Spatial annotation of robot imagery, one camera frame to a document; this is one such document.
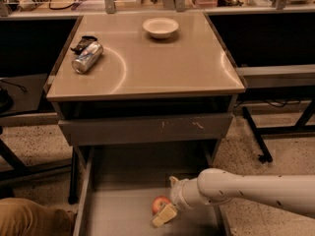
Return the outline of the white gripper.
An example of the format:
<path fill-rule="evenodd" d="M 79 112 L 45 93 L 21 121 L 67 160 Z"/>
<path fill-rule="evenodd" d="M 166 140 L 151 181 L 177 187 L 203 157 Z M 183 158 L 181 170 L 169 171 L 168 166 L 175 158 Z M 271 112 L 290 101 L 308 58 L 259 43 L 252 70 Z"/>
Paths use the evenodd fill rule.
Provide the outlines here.
<path fill-rule="evenodd" d="M 197 186 L 197 179 L 179 180 L 174 176 L 169 177 L 170 194 L 172 204 L 162 204 L 154 213 L 152 219 L 153 227 L 161 227 L 177 215 L 177 209 L 188 210 L 201 203 L 200 192 Z"/>

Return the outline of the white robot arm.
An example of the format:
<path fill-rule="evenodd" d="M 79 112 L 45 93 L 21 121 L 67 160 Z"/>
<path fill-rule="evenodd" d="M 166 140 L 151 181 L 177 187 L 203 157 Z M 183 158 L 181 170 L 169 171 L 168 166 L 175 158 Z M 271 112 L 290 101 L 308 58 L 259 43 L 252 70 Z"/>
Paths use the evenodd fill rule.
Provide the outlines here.
<path fill-rule="evenodd" d="M 315 217 L 314 175 L 237 175 L 208 168 L 196 178 L 169 177 L 169 197 L 152 206 L 153 228 L 164 226 L 180 210 L 216 206 L 244 199 L 303 216 Z"/>

